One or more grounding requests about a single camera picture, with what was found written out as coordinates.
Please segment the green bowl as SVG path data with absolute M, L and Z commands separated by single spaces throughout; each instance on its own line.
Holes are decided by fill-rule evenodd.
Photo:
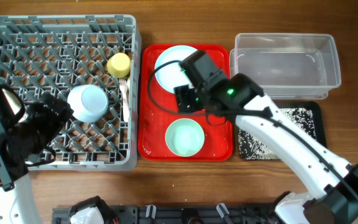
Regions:
M 199 153 L 205 141 L 204 130 L 190 118 L 172 122 L 165 132 L 165 143 L 176 156 L 191 157 Z

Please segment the white plastic spoon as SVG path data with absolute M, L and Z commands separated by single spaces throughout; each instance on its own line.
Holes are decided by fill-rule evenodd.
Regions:
M 127 79 L 127 88 L 128 88 L 128 94 L 131 92 L 131 77 L 128 77 Z

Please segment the white plastic fork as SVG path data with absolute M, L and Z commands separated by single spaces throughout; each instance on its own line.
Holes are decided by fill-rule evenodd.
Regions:
M 122 95 L 122 106 L 123 106 L 123 119 L 127 123 L 129 121 L 129 102 L 128 102 L 128 91 L 127 79 L 119 79 L 119 89 Z

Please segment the rice and food scraps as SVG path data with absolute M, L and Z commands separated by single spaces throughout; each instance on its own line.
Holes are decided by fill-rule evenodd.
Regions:
M 280 111 L 309 136 L 317 140 L 316 127 L 311 110 L 306 108 L 281 108 Z M 246 131 L 239 130 L 238 140 L 239 154 L 243 160 L 279 160 L 279 157 L 265 144 Z

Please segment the yellow plastic cup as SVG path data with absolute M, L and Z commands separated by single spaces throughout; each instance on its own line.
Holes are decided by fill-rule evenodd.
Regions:
M 116 53 L 107 61 L 106 66 L 111 76 L 123 78 L 130 73 L 131 59 L 124 53 Z

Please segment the light blue small bowl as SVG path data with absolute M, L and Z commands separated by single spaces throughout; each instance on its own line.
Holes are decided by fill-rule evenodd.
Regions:
M 108 109 L 108 97 L 104 90 L 96 85 L 74 87 L 68 94 L 67 103 L 73 110 L 73 116 L 79 121 L 93 123 L 103 117 Z

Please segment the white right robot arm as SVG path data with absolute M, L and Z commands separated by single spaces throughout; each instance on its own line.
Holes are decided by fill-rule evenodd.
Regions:
M 352 223 L 358 218 L 358 163 L 331 152 L 290 121 L 253 80 L 238 73 L 187 74 L 187 111 L 223 116 L 273 151 L 307 191 L 275 205 L 284 223 Z

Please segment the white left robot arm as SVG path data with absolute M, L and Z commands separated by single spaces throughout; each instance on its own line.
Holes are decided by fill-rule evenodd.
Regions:
M 56 154 L 49 143 L 72 114 L 66 101 L 49 93 L 25 106 L 12 88 L 0 84 L 0 223 L 41 222 L 26 161 L 39 166 L 43 150 Z

